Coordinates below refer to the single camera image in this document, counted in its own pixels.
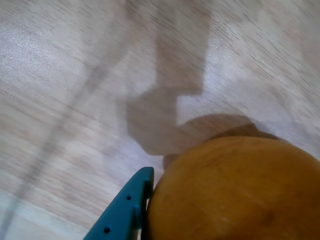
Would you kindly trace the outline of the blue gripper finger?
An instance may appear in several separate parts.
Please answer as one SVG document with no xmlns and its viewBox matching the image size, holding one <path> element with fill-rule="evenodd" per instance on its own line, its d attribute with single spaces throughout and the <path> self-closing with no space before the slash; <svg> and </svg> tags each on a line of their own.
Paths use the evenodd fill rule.
<svg viewBox="0 0 320 240">
<path fill-rule="evenodd" d="M 139 169 L 104 210 L 85 240 L 136 240 L 154 190 L 154 168 Z"/>
</svg>

